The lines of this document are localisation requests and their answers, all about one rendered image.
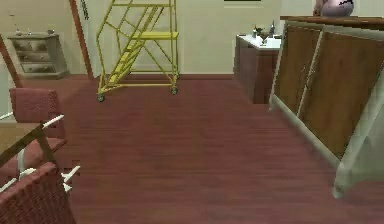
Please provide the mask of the dark red sink cabinet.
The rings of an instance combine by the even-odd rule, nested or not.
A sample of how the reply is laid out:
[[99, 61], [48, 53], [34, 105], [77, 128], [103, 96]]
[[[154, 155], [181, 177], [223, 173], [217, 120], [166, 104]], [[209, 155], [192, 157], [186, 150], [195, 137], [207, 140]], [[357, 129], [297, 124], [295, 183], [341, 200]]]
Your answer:
[[233, 72], [253, 104], [267, 104], [272, 87], [281, 40], [237, 35]]

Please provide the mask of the yellow rolling ladder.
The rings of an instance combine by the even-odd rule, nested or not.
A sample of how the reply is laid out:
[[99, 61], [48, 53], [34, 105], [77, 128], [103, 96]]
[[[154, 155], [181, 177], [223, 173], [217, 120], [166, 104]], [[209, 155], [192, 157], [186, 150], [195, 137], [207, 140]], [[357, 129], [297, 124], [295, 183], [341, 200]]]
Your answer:
[[124, 87], [168, 87], [181, 77], [176, 0], [111, 0], [96, 33], [97, 100]]

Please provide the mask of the brown wooden cupboard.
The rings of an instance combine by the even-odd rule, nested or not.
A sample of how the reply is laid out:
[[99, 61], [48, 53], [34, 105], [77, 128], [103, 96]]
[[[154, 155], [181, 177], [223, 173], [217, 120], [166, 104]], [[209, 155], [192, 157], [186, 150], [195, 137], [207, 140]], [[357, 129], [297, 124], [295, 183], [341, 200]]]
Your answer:
[[384, 18], [283, 16], [269, 98], [335, 166], [333, 195], [384, 182]]

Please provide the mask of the red woven chair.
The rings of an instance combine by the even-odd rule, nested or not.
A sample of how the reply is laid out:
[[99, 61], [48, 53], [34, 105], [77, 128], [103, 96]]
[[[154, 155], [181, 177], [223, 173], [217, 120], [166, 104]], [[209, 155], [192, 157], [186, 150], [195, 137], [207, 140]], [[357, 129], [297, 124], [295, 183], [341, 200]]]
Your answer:
[[[58, 94], [55, 90], [38, 88], [11, 88], [9, 90], [13, 116], [17, 123], [45, 123], [62, 115]], [[44, 135], [55, 152], [66, 142], [64, 120], [49, 125], [44, 129]], [[28, 144], [23, 156], [15, 155], [6, 164], [0, 167], [0, 183], [4, 184], [21, 173], [18, 165], [23, 162], [22, 169], [36, 168], [44, 161], [40, 144], [33, 140]]]
[[77, 224], [55, 164], [41, 165], [0, 193], [0, 224]]

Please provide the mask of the grey chest of drawers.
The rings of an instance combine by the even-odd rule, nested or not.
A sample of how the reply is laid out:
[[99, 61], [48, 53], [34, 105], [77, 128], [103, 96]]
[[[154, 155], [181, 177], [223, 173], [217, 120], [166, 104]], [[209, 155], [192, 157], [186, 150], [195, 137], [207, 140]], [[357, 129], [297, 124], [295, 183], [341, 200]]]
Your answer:
[[60, 79], [69, 74], [58, 34], [12, 35], [24, 79]]

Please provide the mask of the pink round vase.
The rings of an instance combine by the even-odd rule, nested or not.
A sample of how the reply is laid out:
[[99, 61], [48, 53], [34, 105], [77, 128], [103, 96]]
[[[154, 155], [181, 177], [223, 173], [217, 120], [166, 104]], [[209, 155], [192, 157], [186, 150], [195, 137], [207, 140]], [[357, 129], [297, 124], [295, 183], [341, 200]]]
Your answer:
[[313, 15], [325, 17], [348, 17], [353, 13], [354, 0], [316, 0]]

